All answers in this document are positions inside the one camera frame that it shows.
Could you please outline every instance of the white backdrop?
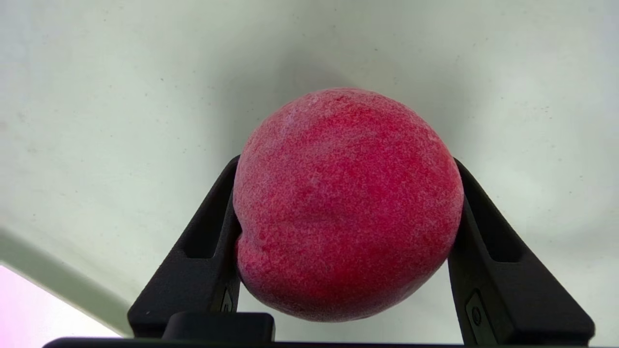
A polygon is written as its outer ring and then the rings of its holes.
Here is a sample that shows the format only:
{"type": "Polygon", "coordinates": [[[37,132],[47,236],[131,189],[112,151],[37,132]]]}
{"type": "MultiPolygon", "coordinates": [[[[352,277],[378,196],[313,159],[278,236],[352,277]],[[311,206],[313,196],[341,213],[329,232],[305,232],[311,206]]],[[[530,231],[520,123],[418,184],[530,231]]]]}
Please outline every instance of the white backdrop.
{"type": "MultiPolygon", "coordinates": [[[[248,134],[355,86],[416,110],[619,344],[619,2],[0,0],[0,256],[115,330],[248,134]]],[[[240,310],[268,310],[245,291],[240,310]]],[[[446,268],[279,340],[461,342],[446,268]]]]}
{"type": "Polygon", "coordinates": [[[70,305],[0,266],[0,347],[41,348],[59,337],[118,337],[70,305]]]}

